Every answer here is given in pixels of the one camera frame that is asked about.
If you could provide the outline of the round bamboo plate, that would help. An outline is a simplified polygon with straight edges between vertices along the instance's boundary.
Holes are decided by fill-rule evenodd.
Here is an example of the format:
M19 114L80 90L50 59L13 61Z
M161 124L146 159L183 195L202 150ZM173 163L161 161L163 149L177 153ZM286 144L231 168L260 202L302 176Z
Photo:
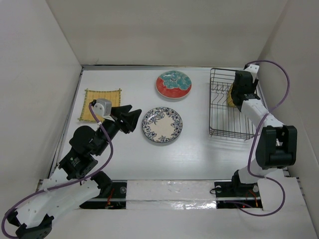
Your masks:
M227 100L226 100L226 102L227 102L227 105L228 105L229 107L235 108L236 105L234 104L233 99L232 99L232 96L231 96L233 86L234 86L234 85L231 84L231 86L229 87L229 90L228 90L228 93L227 93Z

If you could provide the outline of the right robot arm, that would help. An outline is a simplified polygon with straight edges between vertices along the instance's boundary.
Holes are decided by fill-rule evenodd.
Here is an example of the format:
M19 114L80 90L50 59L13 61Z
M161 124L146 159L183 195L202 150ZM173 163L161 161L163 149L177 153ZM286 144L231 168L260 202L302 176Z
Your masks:
M270 172L294 165L297 157L296 127L283 124L267 110L255 93L257 83L251 72L236 71L228 92L228 104L256 128L248 165L232 176L230 190L236 196L243 195Z

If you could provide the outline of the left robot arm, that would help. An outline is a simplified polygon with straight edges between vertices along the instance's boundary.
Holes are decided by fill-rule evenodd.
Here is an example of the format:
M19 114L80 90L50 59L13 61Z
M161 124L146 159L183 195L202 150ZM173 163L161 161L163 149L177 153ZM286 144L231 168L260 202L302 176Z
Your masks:
M128 134L137 126L142 113L131 105L113 107L105 99L92 101L89 111L98 129L84 125L70 139L70 151L58 163L40 189L17 202L4 215L1 231L7 238L43 239L62 216L94 197L107 197L112 180L103 172L110 162L112 139L118 132Z

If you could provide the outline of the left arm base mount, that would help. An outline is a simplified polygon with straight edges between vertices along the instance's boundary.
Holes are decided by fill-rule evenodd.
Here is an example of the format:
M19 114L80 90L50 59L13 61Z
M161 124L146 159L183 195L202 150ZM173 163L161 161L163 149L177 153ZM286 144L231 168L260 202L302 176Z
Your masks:
M126 209L127 181L114 181L106 193L81 204L81 209Z

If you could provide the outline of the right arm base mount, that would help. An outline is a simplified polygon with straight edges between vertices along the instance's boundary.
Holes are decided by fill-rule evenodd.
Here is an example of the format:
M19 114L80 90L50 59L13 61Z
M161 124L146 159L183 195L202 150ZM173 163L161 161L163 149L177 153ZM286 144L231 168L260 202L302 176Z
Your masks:
M235 188L231 181L216 181L210 193L216 196L218 209L262 208L257 183Z

